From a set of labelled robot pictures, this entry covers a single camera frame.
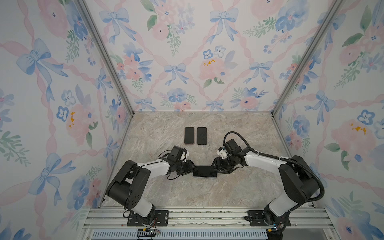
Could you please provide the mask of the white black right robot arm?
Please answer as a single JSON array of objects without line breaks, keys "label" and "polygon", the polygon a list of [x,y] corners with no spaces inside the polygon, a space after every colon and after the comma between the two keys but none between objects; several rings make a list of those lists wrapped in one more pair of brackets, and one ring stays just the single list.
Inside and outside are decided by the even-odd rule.
[{"label": "white black right robot arm", "polygon": [[248,150],[228,153],[225,149],[220,149],[217,154],[219,156],[212,166],[220,174],[231,174],[241,167],[254,167],[280,177],[284,191],[264,208],[260,218],[268,226],[286,226],[291,212],[325,195],[324,184],[299,156],[284,158]]}]

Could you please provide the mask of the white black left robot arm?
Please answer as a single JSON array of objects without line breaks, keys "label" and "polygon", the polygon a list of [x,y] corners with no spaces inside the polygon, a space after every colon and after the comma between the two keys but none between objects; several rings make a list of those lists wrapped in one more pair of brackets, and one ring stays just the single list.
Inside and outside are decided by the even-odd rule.
[{"label": "white black left robot arm", "polygon": [[173,172],[178,176],[184,176],[196,170],[191,160],[158,159],[143,164],[126,161],[107,187],[106,195],[140,217],[151,218],[156,207],[142,197],[148,181]]}]

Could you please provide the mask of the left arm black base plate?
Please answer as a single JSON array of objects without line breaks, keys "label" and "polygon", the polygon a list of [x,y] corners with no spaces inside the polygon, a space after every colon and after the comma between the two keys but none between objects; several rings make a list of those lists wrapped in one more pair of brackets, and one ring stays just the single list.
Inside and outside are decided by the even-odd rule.
[{"label": "left arm black base plate", "polygon": [[169,211],[154,210],[146,217],[143,217],[135,212],[130,212],[127,218],[128,227],[166,227],[169,222]]}]

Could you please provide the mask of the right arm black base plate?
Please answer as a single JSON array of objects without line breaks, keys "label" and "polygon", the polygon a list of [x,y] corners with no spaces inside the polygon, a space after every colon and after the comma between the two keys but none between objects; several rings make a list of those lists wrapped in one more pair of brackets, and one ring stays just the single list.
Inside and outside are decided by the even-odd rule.
[{"label": "right arm black base plate", "polygon": [[272,212],[262,210],[247,211],[244,219],[250,222],[252,227],[290,227],[291,222],[288,219],[289,213],[282,216],[276,216]]}]

